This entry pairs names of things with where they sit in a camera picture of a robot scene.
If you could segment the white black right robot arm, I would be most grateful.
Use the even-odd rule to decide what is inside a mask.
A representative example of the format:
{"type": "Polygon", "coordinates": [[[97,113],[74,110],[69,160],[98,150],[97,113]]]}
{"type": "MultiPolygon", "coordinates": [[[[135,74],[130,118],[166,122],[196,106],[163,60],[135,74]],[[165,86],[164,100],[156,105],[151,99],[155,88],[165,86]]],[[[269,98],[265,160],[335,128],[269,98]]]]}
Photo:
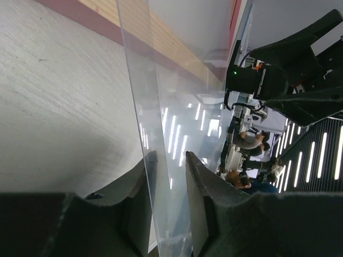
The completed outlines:
{"type": "Polygon", "coordinates": [[[342,39],[315,55],[312,44],[342,23],[333,9],[303,30],[247,55],[262,61],[257,69],[230,62],[224,103],[229,93],[252,94],[301,127],[342,112],[342,39]]]}

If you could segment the clear acrylic sheet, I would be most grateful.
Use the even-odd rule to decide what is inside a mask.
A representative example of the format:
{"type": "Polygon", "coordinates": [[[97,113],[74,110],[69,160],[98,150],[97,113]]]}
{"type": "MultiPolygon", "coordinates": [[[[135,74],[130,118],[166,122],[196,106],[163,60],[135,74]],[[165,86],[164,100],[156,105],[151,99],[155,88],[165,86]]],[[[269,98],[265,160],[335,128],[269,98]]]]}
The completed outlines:
{"type": "MultiPolygon", "coordinates": [[[[248,26],[253,1],[143,1],[207,65],[228,69],[234,45],[248,26]]],[[[117,1],[121,27],[129,26],[124,1],[117,1]]],[[[195,82],[156,62],[149,51],[132,50],[122,33],[130,86],[144,157],[156,152],[147,169],[155,243],[160,256],[190,256],[192,239],[185,155],[194,152],[216,170],[231,114],[219,88],[195,82]]]]}

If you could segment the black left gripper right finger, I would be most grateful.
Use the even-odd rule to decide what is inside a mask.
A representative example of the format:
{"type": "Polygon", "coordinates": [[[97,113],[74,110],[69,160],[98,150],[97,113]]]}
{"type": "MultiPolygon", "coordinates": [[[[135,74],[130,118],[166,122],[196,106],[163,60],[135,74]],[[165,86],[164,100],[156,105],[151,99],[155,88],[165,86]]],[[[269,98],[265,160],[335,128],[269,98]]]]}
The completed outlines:
{"type": "Polygon", "coordinates": [[[341,193],[249,195],[185,155],[194,256],[342,256],[341,193]]]}

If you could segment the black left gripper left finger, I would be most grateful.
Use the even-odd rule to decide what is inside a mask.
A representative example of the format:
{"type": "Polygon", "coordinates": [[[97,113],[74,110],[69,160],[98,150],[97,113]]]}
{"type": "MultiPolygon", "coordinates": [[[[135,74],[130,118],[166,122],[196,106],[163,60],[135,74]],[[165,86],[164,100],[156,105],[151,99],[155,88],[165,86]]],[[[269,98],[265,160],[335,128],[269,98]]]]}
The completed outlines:
{"type": "Polygon", "coordinates": [[[147,256],[152,210],[149,152],[129,172],[85,198],[2,193],[1,256],[147,256]]]}

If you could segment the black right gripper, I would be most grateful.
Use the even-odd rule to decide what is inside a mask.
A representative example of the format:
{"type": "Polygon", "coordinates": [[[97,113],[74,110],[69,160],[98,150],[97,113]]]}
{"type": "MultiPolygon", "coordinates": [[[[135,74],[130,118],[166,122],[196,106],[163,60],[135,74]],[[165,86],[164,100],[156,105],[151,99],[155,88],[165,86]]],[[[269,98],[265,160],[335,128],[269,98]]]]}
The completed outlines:
{"type": "Polygon", "coordinates": [[[342,69],[342,39],[317,56],[311,48],[340,23],[342,14],[333,9],[301,31],[254,49],[250,56],[264,62],[258,73],[257,98],[270,99],[265,106],[300,127],[341,112],[342,88],[332,87],[341,80],[338,70],[342,69]],[[305,93],[290,95],[299,85],[305,93]]]}

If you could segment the pink wooden picture frame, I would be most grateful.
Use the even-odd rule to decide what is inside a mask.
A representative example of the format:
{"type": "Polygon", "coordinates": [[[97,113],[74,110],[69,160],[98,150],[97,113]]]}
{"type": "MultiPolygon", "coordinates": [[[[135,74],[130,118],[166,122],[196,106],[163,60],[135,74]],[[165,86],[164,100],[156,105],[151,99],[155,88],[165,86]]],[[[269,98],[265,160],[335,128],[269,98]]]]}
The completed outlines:
{"type": "Polygon", "coordinates": [[[216,89],[224,80],[225,68],[202,62],[143,1],[124,1],[124,13],[129,16],[126,30],[121,27],[116,1],[51,0],[40,4],[120,45],[124,45],[122,33],[127,32],[134,52],[143,55],[151,51],[158,64],[187,79],[216,89]]]}

